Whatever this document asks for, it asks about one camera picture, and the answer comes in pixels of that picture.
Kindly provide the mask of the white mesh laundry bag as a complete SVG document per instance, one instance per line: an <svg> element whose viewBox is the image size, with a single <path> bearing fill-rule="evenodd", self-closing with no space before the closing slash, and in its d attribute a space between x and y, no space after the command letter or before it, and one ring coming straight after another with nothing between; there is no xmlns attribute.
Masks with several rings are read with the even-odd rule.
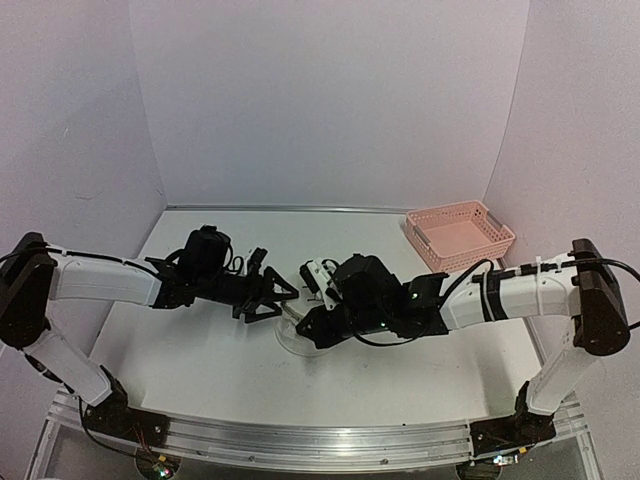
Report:
<svg viewBox="0 0 640 480"><path fill-rule="evenodd" d="M274 324L274 333L286 351L305 358L319 357L329 352L328 349L317 349L313 341L297 333L296 327L302 322L304 311L295 307L292 302L283 302L281 309L281 316Z"/></svg>

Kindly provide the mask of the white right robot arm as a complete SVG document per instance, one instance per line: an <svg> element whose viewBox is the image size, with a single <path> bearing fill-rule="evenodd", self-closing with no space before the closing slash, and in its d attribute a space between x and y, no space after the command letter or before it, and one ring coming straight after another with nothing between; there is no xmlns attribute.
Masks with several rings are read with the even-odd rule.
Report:
<svg viewBox="0 0 640 480"><path fill-rule="evenodd" d="M374 347L372 335L389 332L396 344L512 319L532 329L544 361L524 388L524 402L503 425L514 443L540 430L601 357L615 355L631 339L617 270L638 271L604 257L587 238L566 253L510 268L480 259L450 275L428 273L400 281L374 255L354 254L342 263L309 260L299 274L317 306L302 316L298 336L317 350L349 339Z"/></svg>

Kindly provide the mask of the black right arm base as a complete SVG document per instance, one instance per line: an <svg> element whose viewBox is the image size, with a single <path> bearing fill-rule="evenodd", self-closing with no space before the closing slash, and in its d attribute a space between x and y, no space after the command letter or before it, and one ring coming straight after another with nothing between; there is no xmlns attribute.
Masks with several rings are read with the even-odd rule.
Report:
<svg viewBox="0 0 640 480"><path fill-rule="evenodd" d="M515 411L511 415L470 424L474 458L533 447L556 436L554 414L539 415L529 411L526 403L528 388L529 381L526 381L518 392Z"/></svg>

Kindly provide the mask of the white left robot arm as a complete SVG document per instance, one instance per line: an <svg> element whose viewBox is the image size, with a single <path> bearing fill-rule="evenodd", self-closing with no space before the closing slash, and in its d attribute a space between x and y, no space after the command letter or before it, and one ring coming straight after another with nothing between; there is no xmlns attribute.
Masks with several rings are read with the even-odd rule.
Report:
<svg viewBox="0 0 640 480"><path fill-rule="evenodd" d="M123 258L56 246L39 232L26 233L1 258L1 341L39 373L68 388L114 437L134 428L128 394L104 366L91 360L88 345L67 330L88 303L130 304L175 310L197 300L226 305L250 324L281 313L298 290L264 265L264 248L235 255L232 240L215 226L192 231L164 258Z"/></svg>

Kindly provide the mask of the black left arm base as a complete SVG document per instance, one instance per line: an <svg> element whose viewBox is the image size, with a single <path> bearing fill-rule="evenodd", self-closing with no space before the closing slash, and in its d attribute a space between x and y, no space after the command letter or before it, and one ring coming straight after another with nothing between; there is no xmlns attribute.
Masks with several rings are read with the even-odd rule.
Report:
<svg viewBox="0 0 640 480"><path fill-rule="evenodd" d="M170 419L167 415L134 408L122 384L103 366L100 369L110 382L111 393L82 413L81 422L90 432L97 432L131 442L161 447L167 437Z"/></svg>

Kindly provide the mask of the pink plastic basket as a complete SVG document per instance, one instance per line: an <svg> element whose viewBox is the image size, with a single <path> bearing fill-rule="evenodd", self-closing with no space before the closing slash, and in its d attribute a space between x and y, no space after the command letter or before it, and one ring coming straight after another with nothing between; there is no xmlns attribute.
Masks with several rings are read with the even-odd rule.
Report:
<svg viewBox="0 0 640 480"><path fill-rule="evenodd" d="M404 233L433 272L456 272L507 253L515 233L473 200L410 211Z"/></svg>

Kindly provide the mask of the aluminium front rail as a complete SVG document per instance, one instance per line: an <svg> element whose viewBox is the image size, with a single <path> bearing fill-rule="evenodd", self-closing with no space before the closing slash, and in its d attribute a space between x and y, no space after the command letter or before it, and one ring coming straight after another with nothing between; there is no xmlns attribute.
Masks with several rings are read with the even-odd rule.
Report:
<svg viewBox="0 0 640 480"><path fill-rule="evenodd" d="M505 475L533 479L602 476L580 403L569 396L555 416L556 435L533 448L484 456L484 436L468 420L382 427L244 424L176 415L161 429L158 451L225 466L316 474L417 471L484 459Z"/></svg>

